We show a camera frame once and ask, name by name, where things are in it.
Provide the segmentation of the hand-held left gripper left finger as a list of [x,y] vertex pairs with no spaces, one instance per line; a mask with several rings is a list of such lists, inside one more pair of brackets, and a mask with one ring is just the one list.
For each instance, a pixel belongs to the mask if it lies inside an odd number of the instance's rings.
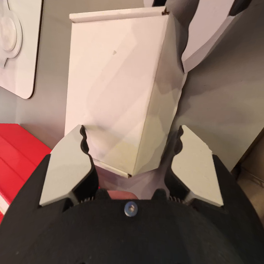
[[98,187],[85,127],[77,125],[51,151],[39,205],[46,206],[65,198],[73,205],[91,201]]

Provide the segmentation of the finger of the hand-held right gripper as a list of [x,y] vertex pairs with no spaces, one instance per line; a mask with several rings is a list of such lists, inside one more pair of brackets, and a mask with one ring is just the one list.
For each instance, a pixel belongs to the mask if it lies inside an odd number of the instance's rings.
[[201,0],[188,27],[188,39],[181,60],[188,73],[212,51],[217,41],[243,9],[244,1]]
[[160,6],[167,6],[171,7],[171,1],[169,0],[144,0],[143,1],[144,7],[160,7]]

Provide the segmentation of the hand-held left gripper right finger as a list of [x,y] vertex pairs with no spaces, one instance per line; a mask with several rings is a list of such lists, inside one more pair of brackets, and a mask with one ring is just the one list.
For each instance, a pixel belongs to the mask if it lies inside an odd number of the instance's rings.
[[182,125],[176,135],[164,183],[169,198],[190,204],[194,199],[224,205],[213,161],[213,153],[191,129]]

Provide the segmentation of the white cardboard box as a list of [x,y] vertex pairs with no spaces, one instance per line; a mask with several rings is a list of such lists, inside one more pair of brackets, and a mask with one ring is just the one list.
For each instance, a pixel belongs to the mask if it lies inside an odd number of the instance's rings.
[[186,74],[181,25],[165,6],[72,13],[65,132],[84,125],[96,166],[157,169]]

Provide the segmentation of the red plastic bin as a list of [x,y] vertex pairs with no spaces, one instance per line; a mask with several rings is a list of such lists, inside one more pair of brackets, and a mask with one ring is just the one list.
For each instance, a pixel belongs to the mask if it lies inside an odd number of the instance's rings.
[[19,124],[0,124],[0,221],[51,149]]

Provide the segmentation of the brown cardboard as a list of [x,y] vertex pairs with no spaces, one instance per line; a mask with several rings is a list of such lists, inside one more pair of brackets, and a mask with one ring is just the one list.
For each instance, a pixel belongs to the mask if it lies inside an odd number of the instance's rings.
[[258,215],[264,207],[264,135],[256,137],[248,150],[233,168],[239,186],[249,198]]

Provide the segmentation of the white flat board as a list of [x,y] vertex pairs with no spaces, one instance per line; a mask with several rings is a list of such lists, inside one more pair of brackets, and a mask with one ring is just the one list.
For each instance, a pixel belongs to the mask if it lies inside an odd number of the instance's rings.
[[35,86],[42,0],[0,1],[0,86],[29,99]]

